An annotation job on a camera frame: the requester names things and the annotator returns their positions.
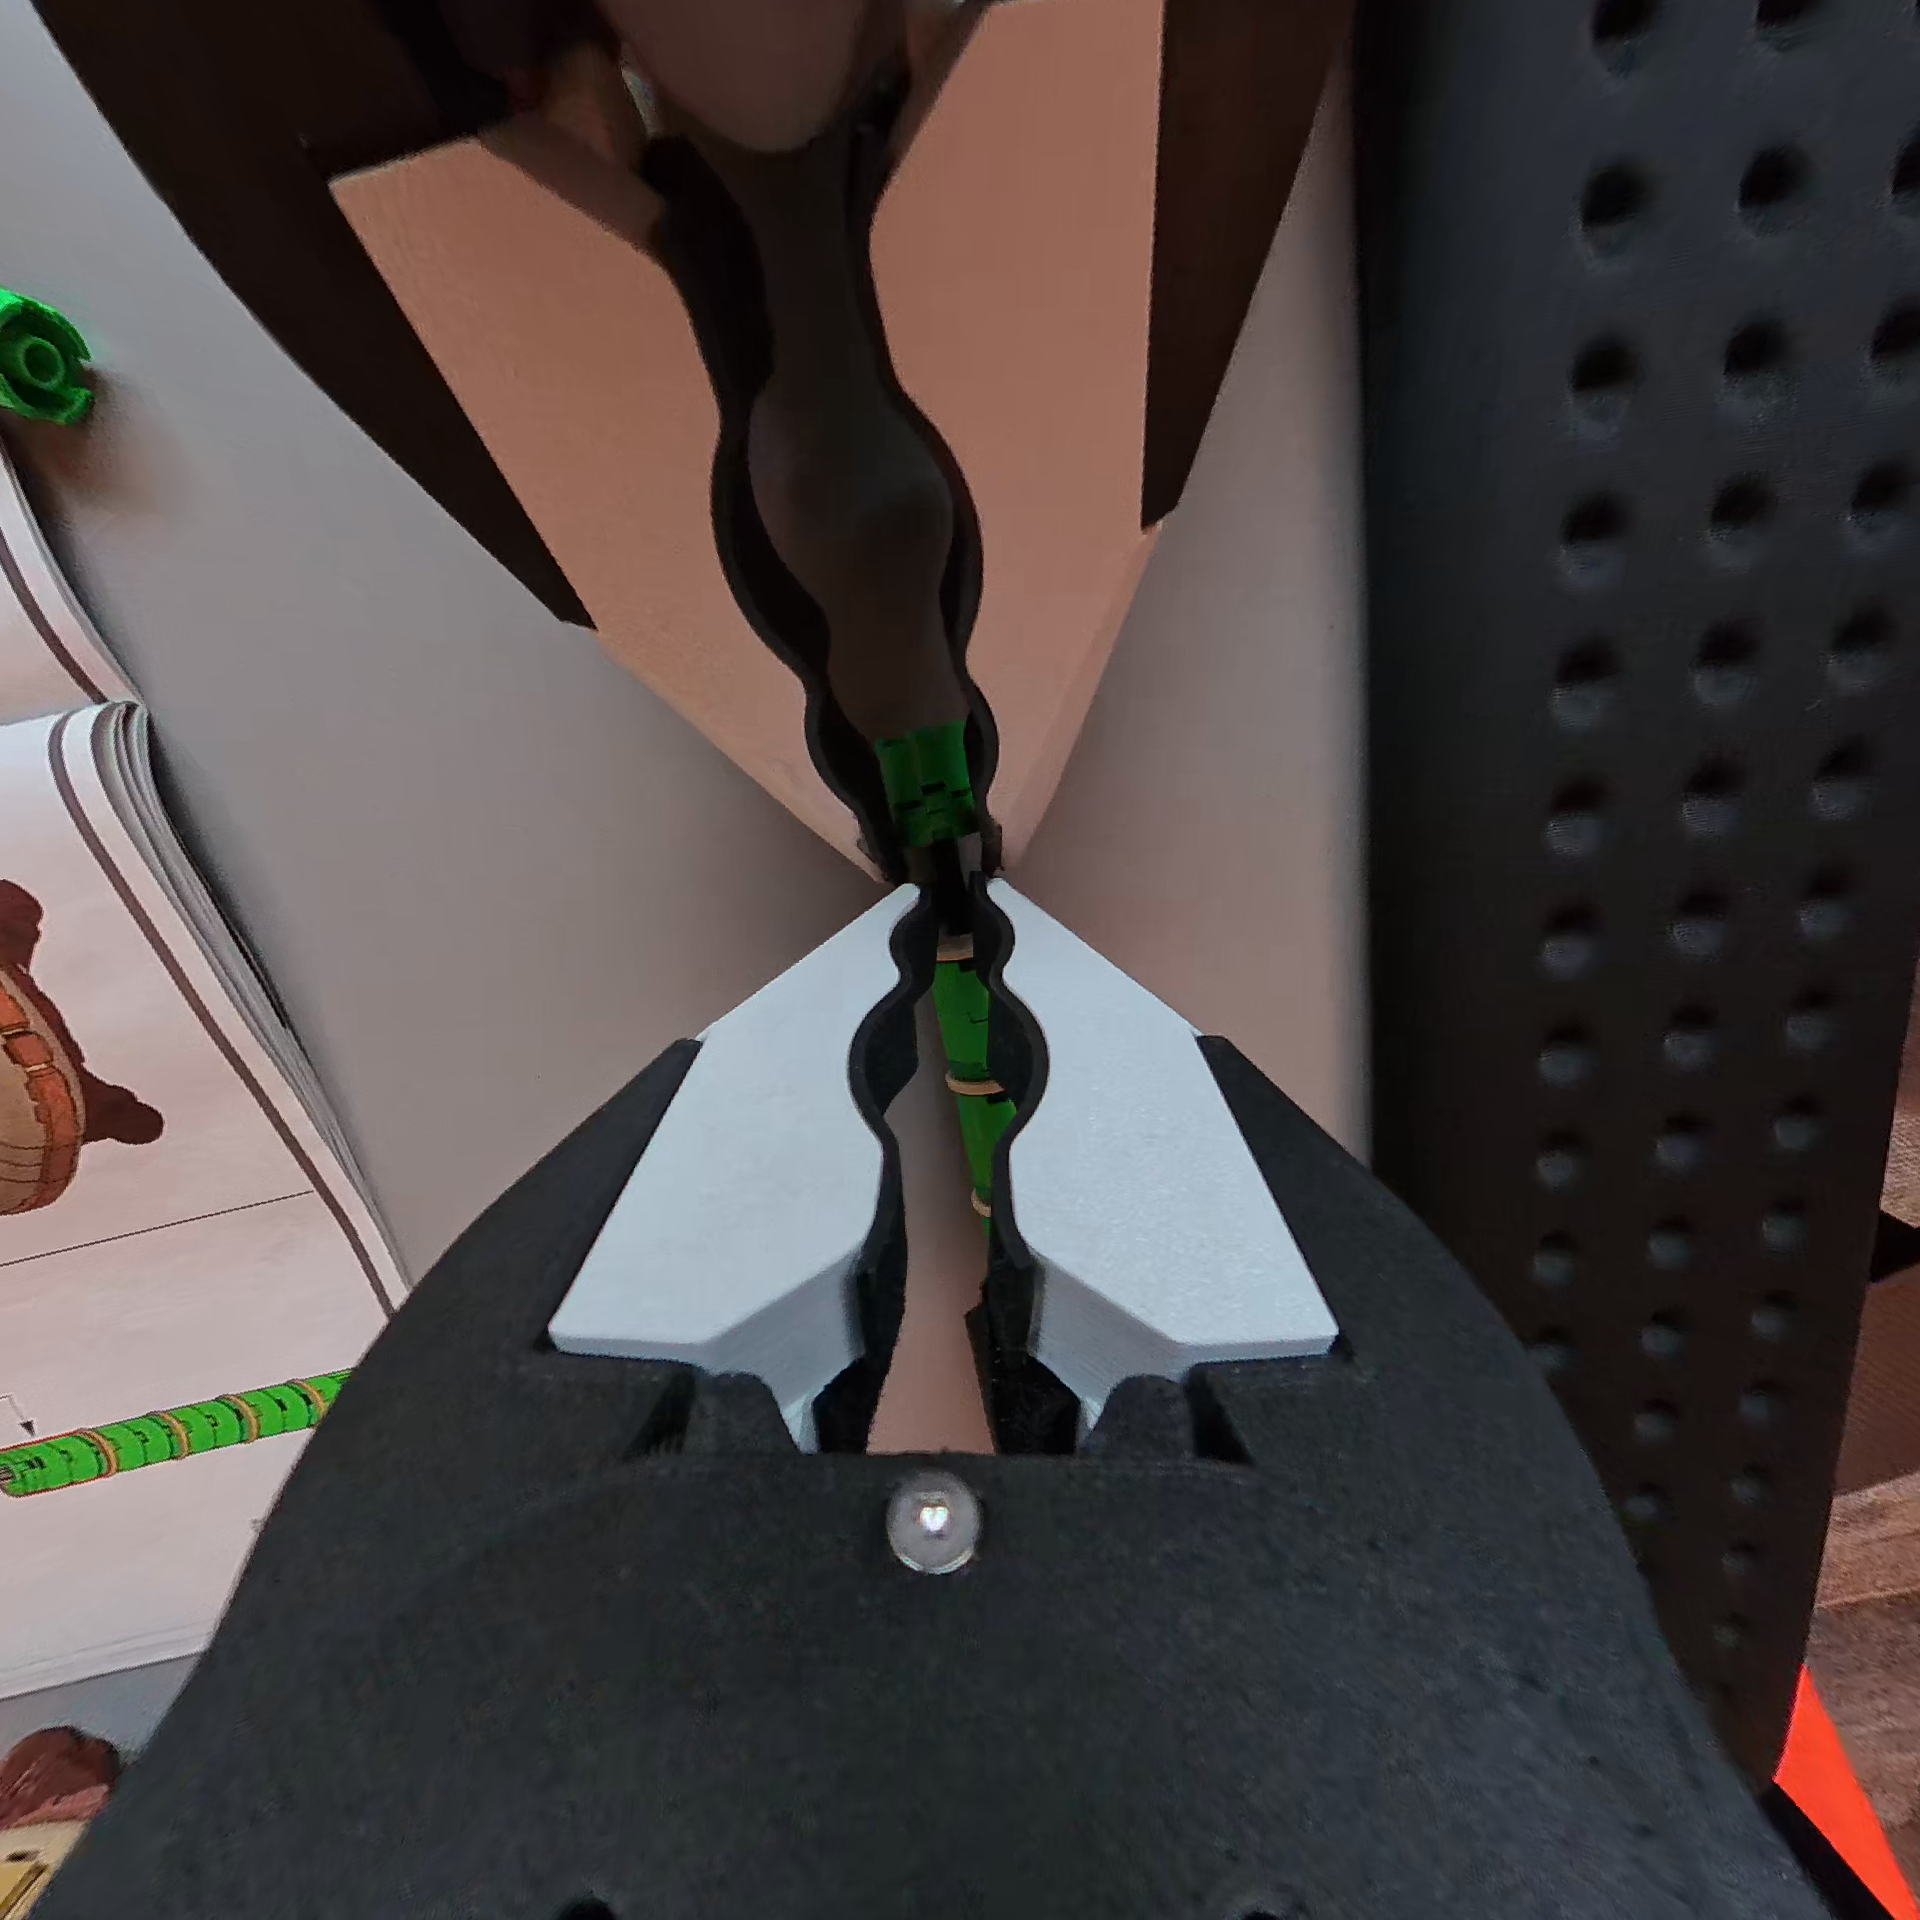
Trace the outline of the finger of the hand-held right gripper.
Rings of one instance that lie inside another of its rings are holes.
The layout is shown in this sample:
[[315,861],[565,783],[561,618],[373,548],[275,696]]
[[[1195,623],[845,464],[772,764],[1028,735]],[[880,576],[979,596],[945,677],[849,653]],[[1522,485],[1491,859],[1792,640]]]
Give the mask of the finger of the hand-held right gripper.
[[659,197],[553,128],[463,136],[332,197],[607,651],[877,876],[809,755],[801,679],[715,552],[719,412],[684,300],[645,248]]
[[971,492],[967,668],[1018,863],[1156,535],[1140,524],[1162,3],[989,6],[873,224],[904,391]]

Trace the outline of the brown brick pot model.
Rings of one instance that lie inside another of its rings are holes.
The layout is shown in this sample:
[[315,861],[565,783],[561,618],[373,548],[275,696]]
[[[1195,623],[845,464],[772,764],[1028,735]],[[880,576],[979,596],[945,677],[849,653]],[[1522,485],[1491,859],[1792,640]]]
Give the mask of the brown brick pot model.
[[76,1726],[21,1738],[2,1759],[2,1915],[33,1911],[122,1776],[119,1749]]

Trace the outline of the black perforated plastic panel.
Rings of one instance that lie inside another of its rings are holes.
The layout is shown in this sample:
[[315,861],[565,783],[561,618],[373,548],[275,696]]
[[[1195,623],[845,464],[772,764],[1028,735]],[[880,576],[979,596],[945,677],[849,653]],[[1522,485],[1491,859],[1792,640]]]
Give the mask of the black perforated plastic panel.
[[1911,3],[1363,4],[1376,1165],[1762,1781],[1916,948]]

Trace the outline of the green brick bamboo stalk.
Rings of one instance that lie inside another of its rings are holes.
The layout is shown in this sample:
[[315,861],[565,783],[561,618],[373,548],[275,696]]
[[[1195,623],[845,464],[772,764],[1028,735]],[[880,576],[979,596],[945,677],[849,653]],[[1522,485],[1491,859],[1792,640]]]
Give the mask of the green brick bamboo stalk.
[[992,989],[976,964],[973,935],[941,927],[932,1005],[945,1043],[945,1082],[954,1094],[971,1180],[971,1210],[992,1235],[995,1159],[1018,1117],[992,1067]]

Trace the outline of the orange red object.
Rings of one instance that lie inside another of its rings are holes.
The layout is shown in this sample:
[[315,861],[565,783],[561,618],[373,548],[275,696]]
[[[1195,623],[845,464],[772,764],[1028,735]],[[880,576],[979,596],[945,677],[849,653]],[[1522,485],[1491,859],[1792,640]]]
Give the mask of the orange red object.
[[1916,1898],[1808,1669],[1762,1807],[1836,1915],[1916,1917]]

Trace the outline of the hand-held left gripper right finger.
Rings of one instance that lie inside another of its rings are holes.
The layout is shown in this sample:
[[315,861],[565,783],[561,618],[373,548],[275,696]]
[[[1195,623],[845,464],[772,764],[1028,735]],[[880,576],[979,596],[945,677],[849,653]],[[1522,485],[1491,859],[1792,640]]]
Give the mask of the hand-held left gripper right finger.
[[1003,1453],[1069,1453],[1114,1390],[1319,1360],[1337,1322],[1200,1032],[1008,879],[980,886],[992,1150],[980,1384]]

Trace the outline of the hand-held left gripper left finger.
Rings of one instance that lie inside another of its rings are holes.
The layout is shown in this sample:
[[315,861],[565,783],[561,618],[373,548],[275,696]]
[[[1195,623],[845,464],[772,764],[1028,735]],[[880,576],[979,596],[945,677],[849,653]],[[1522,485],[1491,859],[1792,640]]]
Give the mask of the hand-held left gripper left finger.
[[900,980],[897,886],[713,1021],[548,1322],[562,1352],[676,1360],[776,1395],[802,1452],[857,1357],[855,1267],[883,1148],[859,1116],[859,1021]]

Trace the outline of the brick model instruction booklet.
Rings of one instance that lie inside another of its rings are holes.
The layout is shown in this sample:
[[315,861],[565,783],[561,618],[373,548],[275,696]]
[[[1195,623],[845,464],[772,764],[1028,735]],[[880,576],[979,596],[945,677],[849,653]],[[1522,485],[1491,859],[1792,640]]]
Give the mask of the brick model instruction booklet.
[[201,1651],[408,1288],[2,480],[2,1694]]

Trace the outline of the small green round brick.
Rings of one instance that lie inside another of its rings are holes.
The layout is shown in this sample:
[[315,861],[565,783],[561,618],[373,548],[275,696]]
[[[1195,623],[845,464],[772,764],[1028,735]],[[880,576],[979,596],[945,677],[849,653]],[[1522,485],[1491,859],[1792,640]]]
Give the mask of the small green round brick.
[[979,832],[967,722],[880,735],[873,749],[906,852],[954,846]]
[[2,287],[2,406],[17,416],[73,426],[92,405],[90,348],[68,317]]

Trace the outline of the grey desk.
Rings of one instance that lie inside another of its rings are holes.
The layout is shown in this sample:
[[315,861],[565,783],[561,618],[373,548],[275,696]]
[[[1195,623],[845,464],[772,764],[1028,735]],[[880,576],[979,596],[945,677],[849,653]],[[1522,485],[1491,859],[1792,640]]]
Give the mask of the grey desk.
[[[1352,86],[1015,883],[1364,1150]],[[876,884],[557,621],[269,341],[5,4],[5,283],[104,357],[5,426],[208,886],[415,1278]]]

